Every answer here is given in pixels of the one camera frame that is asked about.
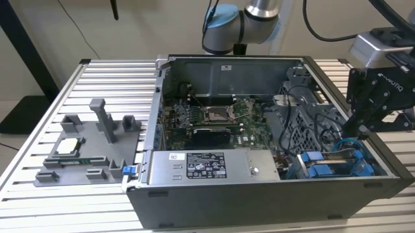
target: power supply label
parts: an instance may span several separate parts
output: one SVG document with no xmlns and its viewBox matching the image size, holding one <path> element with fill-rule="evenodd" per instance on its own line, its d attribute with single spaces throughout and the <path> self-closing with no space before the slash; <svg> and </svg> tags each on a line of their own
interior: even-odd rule
<svg viewBox="0 0 415 233">
<path fill-rule="evenodd" d="M 227 177 L 223 153 L 187 153 L 187 175 L 190 179 Z"/>
</svg>

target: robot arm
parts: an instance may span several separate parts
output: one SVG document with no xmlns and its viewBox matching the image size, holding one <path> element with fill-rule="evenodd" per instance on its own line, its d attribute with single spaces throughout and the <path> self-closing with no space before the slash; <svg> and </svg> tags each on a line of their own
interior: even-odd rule
<svg viewBox="0 0 415 233">
<path fill-rule="evenodd" d="M 377 28 L 357 36 L 350 52 L 365 69 L 349 74 L 350 119 L 343 137 L 371 132 L 409 131 L 415 128 L 415 27 L 382 0 L 370 0 L 395 27 Z M 383 118 L 398 111 L 394 122 Z"/>
<path fill-rule="evenodd" d="M 243 11 L 238 6 L 219 4 L 207 13 L 203 49 L 216 55 L 233 52 L 235 44 L 259 44 L 278 27 L 277 0 L 251 0 Z"/>
</svg>

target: white wall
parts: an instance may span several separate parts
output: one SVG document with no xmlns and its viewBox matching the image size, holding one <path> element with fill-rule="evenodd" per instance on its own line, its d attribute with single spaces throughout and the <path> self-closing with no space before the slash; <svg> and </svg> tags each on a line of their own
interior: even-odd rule
<svg viewBox="0 0 415 233">
<path fill-rule="evenodd" d="M 20 100 L 26 95 L 42 95 L 23 60 L 0 28 L 0 101 Z"/>
<path fill-rule="evenodd" d="M 281 54 L 310 55 L 314 58 L 347 58 L 353 40 L 343 42 L 323 42 L 309 32 L 302 16 L 302 0 L 294 1 L 289 27 L 281 45 Z M 415 7 L 414 0 L 390 0 L 395 11 L 407 18 Z M 378 13 L 367 0 L 309 0 L 309 20 L 317 33 L 323 37 L 339 37 L 370 31 L 377 27 L 390 27 L 390 23 Z"/>
<path fill-rule="evenodd" d="M 66 82 L 82 58 L 96 58 L 56 0 L 12 0 L 50 71 Z M 207 0 L 62 0 L 102 59 L 155 59 L 158 54 L 199 54 Z M 246 0 L 222 0 L 243 8 Z M 249 47 L 269 54 L 270 44 Z"/>
</svg>

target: black stand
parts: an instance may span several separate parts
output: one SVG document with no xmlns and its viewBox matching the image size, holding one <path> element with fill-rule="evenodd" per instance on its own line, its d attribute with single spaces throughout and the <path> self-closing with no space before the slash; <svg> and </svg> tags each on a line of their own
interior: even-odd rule
<svg viewBox="0 0 415 233">
<path fill-rule="evenodd" d="M 54 102 L 59 88 L 8 0 L 0 0 L 0 26 L 44 92 L 44 96 L 22 99 L 0 123 L 0 133 L 28 134 Z"/>
<path fill-rule="evenodd" d="M 247 44 L 234 44 L 234 55 L 247 55 Z"/>
</svg>

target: processor chip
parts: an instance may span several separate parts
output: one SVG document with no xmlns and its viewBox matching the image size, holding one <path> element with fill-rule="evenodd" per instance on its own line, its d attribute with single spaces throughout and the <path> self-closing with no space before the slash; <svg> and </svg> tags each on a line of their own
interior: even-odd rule
<svg viewBox="0 0 415 233">
<path fill-rule="evenodd" d="M 229 121 L 229 112 L 226 107 L 210 107 L 206 112 L 206 121 Z"/>
<path fill-rule="evenodd" d="M 66 138 L 60 141 L 56 152 L 59 154 L 70 154 L 78 147 L 78 138 Z"/>
</svg>

